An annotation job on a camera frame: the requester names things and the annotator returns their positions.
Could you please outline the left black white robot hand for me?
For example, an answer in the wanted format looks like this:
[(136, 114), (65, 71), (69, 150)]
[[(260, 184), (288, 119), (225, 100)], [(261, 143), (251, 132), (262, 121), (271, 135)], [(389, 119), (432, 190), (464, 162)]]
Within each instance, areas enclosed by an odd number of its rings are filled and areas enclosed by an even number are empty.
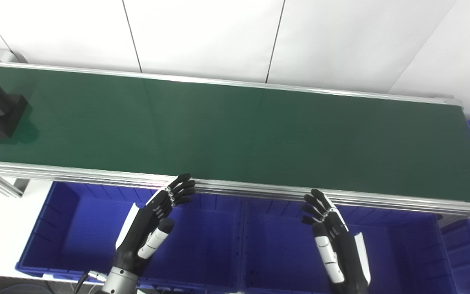
[(116, 250), (113, 267), (120, 274), (129, 272), (140, 276), (175, 227), (175, 221), (169, 218), (170, 213), (177, 205), (189, 203), (194, 193), (195, 180), (189, 173), (178, 175), (159, 188), (138, 209)]

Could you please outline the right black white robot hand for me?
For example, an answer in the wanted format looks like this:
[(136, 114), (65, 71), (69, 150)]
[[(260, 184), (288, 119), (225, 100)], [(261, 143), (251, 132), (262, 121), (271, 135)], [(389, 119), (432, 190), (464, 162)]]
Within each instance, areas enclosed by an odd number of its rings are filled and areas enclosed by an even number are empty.
[(312, 189), (304, 201), (302, 223), (312, 228), (331, 292), (367, 294), (371, 273), (363, 234), (349, 231), (336, 205), (320, 190)]

